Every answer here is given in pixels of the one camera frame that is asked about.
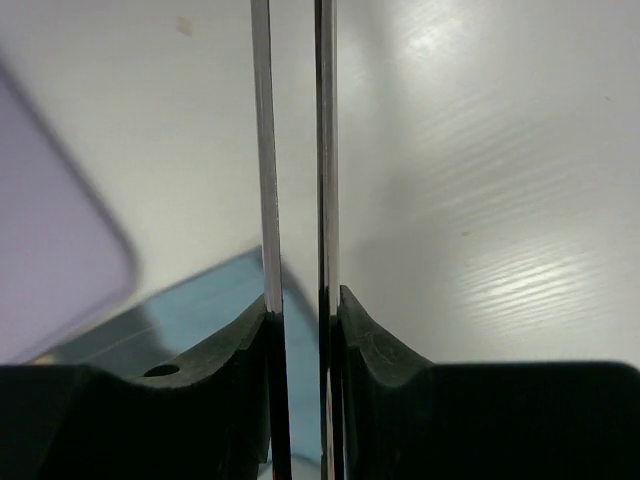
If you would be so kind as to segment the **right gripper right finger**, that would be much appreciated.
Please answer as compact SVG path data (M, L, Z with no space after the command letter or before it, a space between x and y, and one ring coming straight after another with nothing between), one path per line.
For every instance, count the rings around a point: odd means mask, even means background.
M635 479L639 373L619 362L434 363L348 289L338 311L352 479Z

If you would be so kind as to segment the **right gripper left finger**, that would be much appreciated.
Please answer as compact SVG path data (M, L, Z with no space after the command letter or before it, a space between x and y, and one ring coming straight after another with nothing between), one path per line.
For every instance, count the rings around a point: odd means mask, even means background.
M265 308L124 379L89 365L1 370L5 479L253 479L270 439Z

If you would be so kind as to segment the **striped cloth placemat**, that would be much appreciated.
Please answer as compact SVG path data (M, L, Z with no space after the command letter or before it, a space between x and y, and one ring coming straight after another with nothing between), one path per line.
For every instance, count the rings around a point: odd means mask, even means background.
M292 476L320 476L317 316L299 282L284 271L283 299ZM176 284L39 357L43 364L87 363L124 377L165 363L233 321L263 290L254 248Z

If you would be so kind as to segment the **lavender serving tray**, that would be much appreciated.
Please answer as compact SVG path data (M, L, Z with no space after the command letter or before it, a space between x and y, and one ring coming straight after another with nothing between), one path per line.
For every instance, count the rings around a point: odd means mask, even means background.
M1 65L1 361L29 362L128 299L135 249Z

